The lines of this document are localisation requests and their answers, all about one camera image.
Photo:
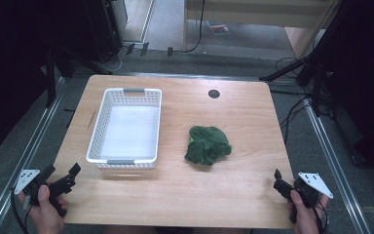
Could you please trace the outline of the metal floor rail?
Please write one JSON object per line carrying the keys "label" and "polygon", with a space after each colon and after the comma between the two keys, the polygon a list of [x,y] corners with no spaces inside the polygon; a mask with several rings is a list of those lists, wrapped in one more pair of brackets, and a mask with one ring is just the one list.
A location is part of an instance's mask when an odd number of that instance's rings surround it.
{"label": "metal floor rail", "polygon": [[57,78],[54,102],[49,107],[45,107],[43,109],[40,119],[36,123],[27,144],[15,161],[15,165],[9,169],[10,174],[6,177],[5,184],[1,186],[0,190],[0,226],[6,217],[8,210],[12,206],[11,198],[13,196],[13,188],[17,183],[19,173],[22,169],[29,167],[33,161],[38,147],[40,146],[41,141],[56,114],[64,90],[65,79],[63,77]]}
{"label": "metal floor rail", "polygon": [[242,76],[220,76],[220,75],[202,75],[202,74],[170,74],[170,73],[148,73],[148,72],[124,72],[124,76],[137,77],[164,77],[164,78],[183,78],[183,79],[206,79],[206,80],[225,80],[225,81],[245,81],[245,82],[265,82],[276,86],[295,86],[296,78],[278,78],[273,81],[262,81],[258,77]]}
{"label": "metal floor rail", "polygon": [[344,202],[356,234],[372,234],[368,222],[363,214],[362,208],[339,162],[337,153],[334,150],[325,127],[323,126],[321,118],[317,117],[315,111],[313,110],[313,106],[308,100],[305,101],[305,106],[307,108],[310,122],[313,125],[318,142],[322,148],[324,157],[333,175],[334,181],[340,193],[340,197]]}

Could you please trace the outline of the white plastic basket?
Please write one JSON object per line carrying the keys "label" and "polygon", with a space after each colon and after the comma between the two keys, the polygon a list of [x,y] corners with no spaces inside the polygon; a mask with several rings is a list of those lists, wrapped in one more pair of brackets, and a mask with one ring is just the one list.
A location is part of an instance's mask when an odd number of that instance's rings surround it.
{"label": "white plastic basket", "polygon": [[106,89],[86,159],[99,168],[155,169],[158,158],[162,91]]}

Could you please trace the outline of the person's left hand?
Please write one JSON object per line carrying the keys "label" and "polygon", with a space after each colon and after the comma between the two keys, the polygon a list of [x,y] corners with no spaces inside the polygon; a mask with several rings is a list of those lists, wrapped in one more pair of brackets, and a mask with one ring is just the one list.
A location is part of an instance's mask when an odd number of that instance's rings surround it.
{"label": "person's left hand", "polygon": [[35,226],[37,234],[63,234],[64,219],[50,203],[51,191],[47,185],[38,190],[38,206],[32,206],[28,217]]}

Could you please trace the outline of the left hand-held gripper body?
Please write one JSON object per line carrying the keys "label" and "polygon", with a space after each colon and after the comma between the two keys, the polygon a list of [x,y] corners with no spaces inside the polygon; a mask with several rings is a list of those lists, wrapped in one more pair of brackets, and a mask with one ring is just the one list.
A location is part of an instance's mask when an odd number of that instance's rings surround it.
{"label": "left hand-held gripper body", "polygon": [[25,208],[38,206],[38,190],[41,185],[47,185],[49,187],[51,191],[49,198],[50,203],[56,208],[61,217],[65,217],[67,210],[61,207],[57,198],[60,195],[68,194],[72,191],[72,187],[75,185],[75,177],[71,177],[67,174],[55,182],[48,182],[47,178],[42,178],[42,172],[40,170],[22,170],[19,174],[14,194],[19,195],[23,193],[25,195],[23,205]]}

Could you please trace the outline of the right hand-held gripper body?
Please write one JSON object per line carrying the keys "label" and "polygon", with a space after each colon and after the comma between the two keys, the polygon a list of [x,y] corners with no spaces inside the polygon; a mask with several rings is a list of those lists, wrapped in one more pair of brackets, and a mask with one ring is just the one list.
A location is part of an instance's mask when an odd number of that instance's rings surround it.
{"label": "right hand-held gripper body", "polygon": [[289,202],[291,202],[291,190],[296,190],[299,193],[307,209],[315,211],[318,206],[323,210],[324,217],[327,217],[325,207],[319,198],[321,195],[324,195],[329,199],[333,199],[334,196],[319,174],[300,172],[295,178],[294,183],[284,193],[284,198]]}

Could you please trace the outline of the black tripod stand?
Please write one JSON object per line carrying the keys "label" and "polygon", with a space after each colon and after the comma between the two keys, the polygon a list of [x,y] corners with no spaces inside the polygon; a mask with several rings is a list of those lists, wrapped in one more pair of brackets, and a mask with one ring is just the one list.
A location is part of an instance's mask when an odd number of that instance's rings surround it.
{"label": "black tripod stand", "polygon": [[326,42],[320,40],[316,47],[305,57],[298,59],[296,62],[280,69],[268,76],[260,77],[260,81],[274,81],[283,75],[295,70],[296,68],[302,67],[302,70],[296,77],[296,83],[299,86],[307,86],[310,82],[313,82],[312,90],[312,109],[314,113],[319,116],[319,96],[320,96],[320,83],[321,78],[325,74],[324,65],[321,61],[321,56],[326,47]]}

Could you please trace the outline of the light wooden cabinet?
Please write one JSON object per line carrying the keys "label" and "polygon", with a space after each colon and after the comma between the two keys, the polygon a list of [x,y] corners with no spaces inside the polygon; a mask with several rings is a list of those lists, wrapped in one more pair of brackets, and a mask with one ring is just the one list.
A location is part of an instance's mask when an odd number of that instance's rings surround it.
{"label": "light wooden cabinet", "polygon": [[299,59],[308,54],[341,0],[184,0],[183,50],[187,50],[187,20],[281,26]]}

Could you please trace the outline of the black cabinet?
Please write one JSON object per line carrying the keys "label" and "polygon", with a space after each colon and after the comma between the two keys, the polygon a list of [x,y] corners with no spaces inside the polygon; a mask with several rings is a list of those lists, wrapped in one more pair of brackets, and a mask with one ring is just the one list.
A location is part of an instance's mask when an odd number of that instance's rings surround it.
{"label": "black cabinet", "polygon": [[122,47],[114,0],[84,0],[94,39],[96,59],[105,62]]}

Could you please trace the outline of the person's right hand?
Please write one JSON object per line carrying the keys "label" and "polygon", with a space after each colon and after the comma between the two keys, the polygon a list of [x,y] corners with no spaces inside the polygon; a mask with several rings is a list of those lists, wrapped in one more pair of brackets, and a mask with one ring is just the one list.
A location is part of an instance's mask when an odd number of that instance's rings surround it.
{"label": "person's right hand", "polygon": [[296,222],[293,224],[295,234],[319,234],[318,222],[323,218],[323,209],[326,208],[329,198],[321,195],[316,211],[305,207],[300,194],[292,190],[290,193],[291,202],[288,204],[288,211],[296,209]]}

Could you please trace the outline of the green broccoli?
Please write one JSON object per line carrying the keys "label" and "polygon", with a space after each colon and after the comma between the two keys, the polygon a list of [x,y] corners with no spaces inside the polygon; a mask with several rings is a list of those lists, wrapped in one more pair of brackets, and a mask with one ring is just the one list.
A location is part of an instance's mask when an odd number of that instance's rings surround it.
{"label": "green broccoli", "polygon": [[189,135],[184,159],[191,163],[212,166],[232,152],[232,145],[226,135],[216,127],[194,126],[189,130]]}

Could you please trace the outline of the book with red cover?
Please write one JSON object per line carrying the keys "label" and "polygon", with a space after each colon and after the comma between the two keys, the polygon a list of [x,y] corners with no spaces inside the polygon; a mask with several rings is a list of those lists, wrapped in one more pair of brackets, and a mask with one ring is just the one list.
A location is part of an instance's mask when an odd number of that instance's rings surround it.
{"label": "book with red cover", "polygon": [[207,23],[207,25],[209,26],[209,28],[213,32],[213,34],[216,35],[216,36],[225,35],[225,34],[230,33],[229,28],[221,22],[209,21]]}

